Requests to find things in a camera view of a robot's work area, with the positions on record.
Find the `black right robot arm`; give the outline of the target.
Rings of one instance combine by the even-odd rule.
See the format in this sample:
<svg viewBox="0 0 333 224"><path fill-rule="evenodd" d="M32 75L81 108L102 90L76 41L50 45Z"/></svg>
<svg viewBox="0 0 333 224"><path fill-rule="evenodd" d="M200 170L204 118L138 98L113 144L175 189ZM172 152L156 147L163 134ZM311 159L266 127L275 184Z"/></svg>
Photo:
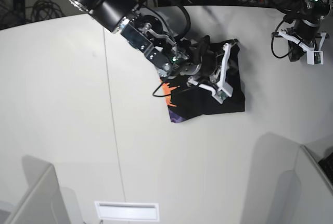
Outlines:
<svg viewBox="0 0 333 224"><path fill-rule="evenodd" d="M209 36L194 44L185 38L191 19L183 5L178 5L185 18L183 30L174 34L166 21L155 11L141 12L148 0L69 0L80 11L89 14L112 33L119 32L140 51L157 70L162 84L179 76L187 77L187 88L201 88L222 103L233 95L227 81L229 58L237 40L211 48Z"/></svg>

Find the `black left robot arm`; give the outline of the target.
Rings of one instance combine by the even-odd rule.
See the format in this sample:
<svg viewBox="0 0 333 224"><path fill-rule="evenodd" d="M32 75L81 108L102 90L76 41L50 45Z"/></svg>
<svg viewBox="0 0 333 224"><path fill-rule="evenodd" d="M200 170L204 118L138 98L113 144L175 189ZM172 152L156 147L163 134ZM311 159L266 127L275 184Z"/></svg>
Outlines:
<svg viewBox="0 0 333 224"><path fill-rule="evenodd" d="M329 34L320 31L322 21L332 14L332 0L298 0L294 8L284 12L282 21L271 34L271 52L277 59L289 58L290 62L306 57L309 65L324 63L323 45ZM287 41L288 52L278 55L274 41Z"/></svg>

